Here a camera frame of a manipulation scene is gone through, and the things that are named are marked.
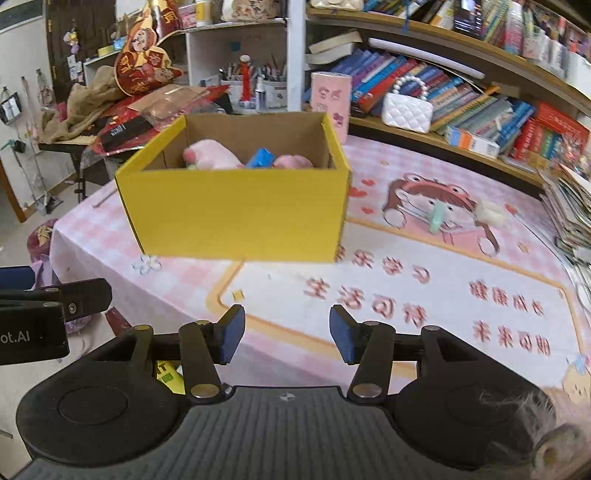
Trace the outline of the mint green remote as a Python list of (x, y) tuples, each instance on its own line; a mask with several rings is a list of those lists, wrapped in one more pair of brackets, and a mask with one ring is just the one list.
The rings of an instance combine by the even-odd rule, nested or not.
[(446, 205), (437, 202), (431, 212), (429, 231), (432, 235), (437, 235), (446, 222)]

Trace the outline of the white foam block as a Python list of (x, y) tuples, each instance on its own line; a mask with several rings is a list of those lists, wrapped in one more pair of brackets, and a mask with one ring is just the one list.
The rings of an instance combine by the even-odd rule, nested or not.
[(477, 203), (475, 216), (480, 223), (497, 229), (504, 228), (508, 222), (508, 213), (505, 208), (488, 200)]

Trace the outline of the blue toy block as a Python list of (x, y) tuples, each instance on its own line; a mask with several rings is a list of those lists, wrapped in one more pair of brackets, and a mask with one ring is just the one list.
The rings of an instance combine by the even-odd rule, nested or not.
[(276, 156), (273, 155), (273, 153), (270, 152), (270, 150), (267, 150), (266, 148), (259, 148), (259, 150), (257, 150), (256, 153), (252, 155), (252, 158), (250, 158), (249, 161), (247, 161), (247, 163), (245, 164), (245, 168), (271, 168), (273, 167), (273, 162), (275, 159)]

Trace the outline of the black rectangular box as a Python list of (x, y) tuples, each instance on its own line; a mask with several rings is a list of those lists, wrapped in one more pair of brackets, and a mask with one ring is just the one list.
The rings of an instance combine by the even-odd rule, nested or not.
[(115, 125), (109, 131), (99, 136), (101, 145), (105, 152), (114, 150), (125, 142), (149, 131), (152, 124), (143, 116), (137, 116), (122, 124)]

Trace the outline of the brown blanket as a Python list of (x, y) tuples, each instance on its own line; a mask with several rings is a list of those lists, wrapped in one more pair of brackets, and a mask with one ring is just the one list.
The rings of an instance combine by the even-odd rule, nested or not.
[(47, 111), (40, 117), (39, 141), (44, 144), (67, 141), (82, 135), (110, 106), (123, 99), (115, 69), (101, 66), (88, 86), (75, 83), (66, 102), (66, 117)]

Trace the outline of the pink plush toy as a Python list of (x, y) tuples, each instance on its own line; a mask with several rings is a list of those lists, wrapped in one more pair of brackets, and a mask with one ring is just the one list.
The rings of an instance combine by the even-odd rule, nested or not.
[[(182, 159), (188, 169), (199, 171), (243, 169), (249, 161), (242, 163), (235, 153), (211, 139), (200, 140), (185, 148)], [(300, 170), (312, 167), (314, 164), (304, 156), (280, 155), (276, 157), (271, 168)]]

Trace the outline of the white orange medicine box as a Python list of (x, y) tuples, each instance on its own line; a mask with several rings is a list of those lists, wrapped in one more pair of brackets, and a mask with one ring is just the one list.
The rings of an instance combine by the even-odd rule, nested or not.
[(496, 142), (457, 127), (448, 126), (445, 139), (453, 147), (467, 150), (487, 158), (496, 159), (500, 153), (500, 146)]

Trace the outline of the white quilted pearl handbag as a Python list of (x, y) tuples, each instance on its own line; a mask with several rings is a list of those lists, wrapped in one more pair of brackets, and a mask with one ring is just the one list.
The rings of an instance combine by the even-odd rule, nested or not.
[[(401, 89), (410, 82), (421, 88), (418, 97), (401, 95)], [(434, 106), (428, 101), (428, 87), (419, 77), (406, 75), (394, 82), (393, 91), (384, 97), (382, 121), (384, 125), (416, 133), (428, 133)]]

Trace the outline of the red gold paper decoration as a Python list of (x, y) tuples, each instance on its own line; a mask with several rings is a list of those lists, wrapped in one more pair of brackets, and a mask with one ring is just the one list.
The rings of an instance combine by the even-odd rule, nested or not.
[(161, 44), (181, 30), (175, 1), (147, 1), (130, 28), (115, 65), (115, 80), (128, 96), (158, 89), (181, 77)]

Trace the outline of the stack of picture books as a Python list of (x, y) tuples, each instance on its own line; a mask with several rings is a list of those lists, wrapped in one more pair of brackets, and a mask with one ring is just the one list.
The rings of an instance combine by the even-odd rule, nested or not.
[(541, 196), (556, 233), (552, 244), (566, 260), (577, 289), (590, 298), (590, 181), (565, 165), (540, 172)]

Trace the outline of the row of colourful books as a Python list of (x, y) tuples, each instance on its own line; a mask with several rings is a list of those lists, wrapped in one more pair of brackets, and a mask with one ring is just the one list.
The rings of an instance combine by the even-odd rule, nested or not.
[[(365, 49), (349, 44), (346, 56), (329, 67), (328, 72), (353, 78), (351, 111), (353, 121), (377, 127), (421, 141), (448, 144), (448, 126), (467, 130), (500, 146), (496, 159), (525, 170), (552, 169), (558, 164), (583, 161), (590, 137), (587, 127), (546, 102), (528, 101), (502, 93), (500, 86), (478, 86), (467, 76), (426, 58), (401, 51)], [(393, 91), (394, 82), (414, 75), (428, 87), (428, 101), (434, 106), (428, 133), (416, 133), (384, 125), (384, 97)], [(407, 83), (401, 95), (418, 97), (421, 88)]]

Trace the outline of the pink cylindrical canister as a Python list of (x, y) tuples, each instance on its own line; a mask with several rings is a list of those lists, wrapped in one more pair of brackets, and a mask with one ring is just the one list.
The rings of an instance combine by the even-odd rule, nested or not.
[(311, 109), (329, 116), (339, 142), (346, 143), (349, 134), (353, 78), (342, 73), (311, 74)]

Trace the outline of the white spray bottle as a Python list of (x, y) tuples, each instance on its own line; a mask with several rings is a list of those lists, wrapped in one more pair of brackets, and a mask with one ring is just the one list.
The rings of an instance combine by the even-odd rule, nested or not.
[(257, 78), (254, 94), (256, 94), (256, 112), (263, 113), (266, 111), (266, 86), (264, 86), (263, 77)]

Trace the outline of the white pen holder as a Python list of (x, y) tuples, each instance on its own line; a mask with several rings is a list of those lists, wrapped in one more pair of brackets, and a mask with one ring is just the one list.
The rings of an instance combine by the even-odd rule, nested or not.
[(266, 92), (267, 109), (276, 110), (287, 107), (286, 82), (263, 80), (263, 89)]

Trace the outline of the wooden bookshelf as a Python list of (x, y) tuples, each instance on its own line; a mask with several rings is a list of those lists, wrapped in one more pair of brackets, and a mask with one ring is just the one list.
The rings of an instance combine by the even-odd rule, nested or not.
[(317, 34), (359, 33), (360, 46), (334, 70), (353, 77), (352, 132), (440, 156), (525, 192), (538, 170), (509, 154), (535, 117), (563, 118), (586, 135), (577, 114), (590, 99), (526, 59), (472, 37), (375, 12), (308, 6)]

